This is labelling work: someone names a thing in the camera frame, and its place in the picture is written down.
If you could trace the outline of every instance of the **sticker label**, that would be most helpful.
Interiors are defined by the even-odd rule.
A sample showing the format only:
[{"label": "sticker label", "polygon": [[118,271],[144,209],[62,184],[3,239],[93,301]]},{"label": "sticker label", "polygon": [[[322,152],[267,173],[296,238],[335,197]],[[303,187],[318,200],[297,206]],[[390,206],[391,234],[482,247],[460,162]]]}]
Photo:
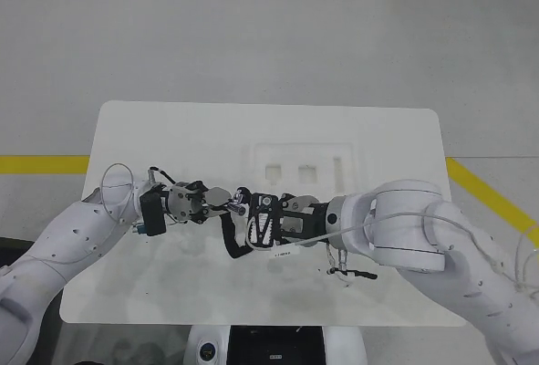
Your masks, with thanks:
[{"label": "sticker label", "polygon": [[277,245],[269,251],[269,258],[281,258],[299,254],[300,247],[298,245]]}]

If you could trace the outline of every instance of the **gray floor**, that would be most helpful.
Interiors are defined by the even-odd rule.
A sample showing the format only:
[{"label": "gray floor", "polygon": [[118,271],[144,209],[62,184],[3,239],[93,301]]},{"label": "gray floor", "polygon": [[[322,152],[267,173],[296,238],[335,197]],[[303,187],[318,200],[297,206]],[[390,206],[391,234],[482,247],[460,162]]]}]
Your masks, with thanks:
[{"label": "gray floor", "polygon": [[[0,154],[89,154],[110,99],[430,108],[446,155],[539,220],[539,1],[0,0]],[[83,181],[0,176],[0,235],[35,239]],[[374,365],[492,364],[470,327],[364,333]]]}]

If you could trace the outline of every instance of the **white tabletop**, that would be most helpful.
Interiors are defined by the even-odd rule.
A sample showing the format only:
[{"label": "white tabletop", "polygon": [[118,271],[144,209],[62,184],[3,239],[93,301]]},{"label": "white tabletop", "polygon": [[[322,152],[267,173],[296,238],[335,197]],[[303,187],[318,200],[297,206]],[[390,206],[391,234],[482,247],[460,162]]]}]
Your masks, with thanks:
[{"label": "white tabletop", "polygon": [[[247,186],[328,201],[410,178],[436,183],[451,198],[438,117],[429,109],[111,101],[99,114],[83,196],[113,162],[140,176],[157,165],[176,180],[231,192]],[[242,239],[244,222],[235,219]],[[285,258],[253,252],[233,260],[218,218],[152,238],[129,231],[68,283],[60,314],[74,323],[464,323],[392,268],[358,255],[348,258],[348,268],[378,280],[358,278],[344,288],[325,274],[321,244]]]}]

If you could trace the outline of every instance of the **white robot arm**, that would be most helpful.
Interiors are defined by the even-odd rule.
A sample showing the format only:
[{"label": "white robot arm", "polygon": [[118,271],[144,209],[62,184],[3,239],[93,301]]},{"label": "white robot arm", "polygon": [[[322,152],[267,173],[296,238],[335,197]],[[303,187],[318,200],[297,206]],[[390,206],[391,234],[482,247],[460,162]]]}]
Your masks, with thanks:
[{"label": "white robot arm", "polygon": [[97,191],[70,205],[23,256],[0,269],[0,364],[28,361],[50,301],[137,220],[135,189],[126,180],[105,187],[105,205]]},{"label": "white robot arm", "polygon": [[[405,212],[427,216],[384,219]],[[390,182],[373,193],[335,198],[327,214],[340,217],[327,223],[327,232],[375,222],[329,242],[396,267],[425,296],[472,323],[497,364],[539,365],[539,303],[512,281],[511,258],[444,202],[437,187]]]}]

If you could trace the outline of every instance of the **yellow floor line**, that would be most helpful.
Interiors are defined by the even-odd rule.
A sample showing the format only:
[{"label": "yellow floor line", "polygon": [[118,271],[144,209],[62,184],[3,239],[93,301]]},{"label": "yellow floor line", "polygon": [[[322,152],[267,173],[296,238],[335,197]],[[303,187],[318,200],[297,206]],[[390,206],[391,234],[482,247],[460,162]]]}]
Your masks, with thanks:
[{"label": "yellow floor line", "polygon": [[[524,232],[536,224],[533,218],[521,211],[516,205],[496,192],[490,185],[471,173],[459,162],[450,157],[445,159],[445,162],[452,180],[484,203],[518,232]],[[539,248],[539,228],[534,229],[528,235],[528,238],[533,242],[534,247]]]},{"label": "yellow floor line", "polygon": [[[0,156],[0,174],[83,174],[87,172],[88,159],[89,156]],[[521,211],[453,158],[447,158],[446,165],[452,180],[488,206],[517,231],[523,232],[536,224],[536,221],[528,214]],[[533,230],[528,237],[535,247],[539,247],[539,229]]]},{"label": "yellow floor line", "polygon": [[0,173],[87,173],[88,156],[0,156]]}]

